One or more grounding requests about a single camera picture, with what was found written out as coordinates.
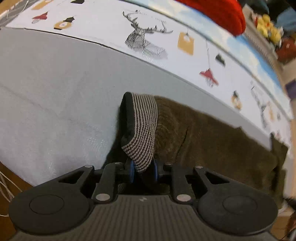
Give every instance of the silver screw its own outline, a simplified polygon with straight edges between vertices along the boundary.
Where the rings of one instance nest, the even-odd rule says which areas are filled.
[[[191,197],[187,194],[179,194],[177,196],[177,200],[179,200],[180,202],[187,202],[191,199]]]
[[[96,195],[96,199],[99,201],[107,201],[110,199],[110,196],[107,193],[100,193]]]

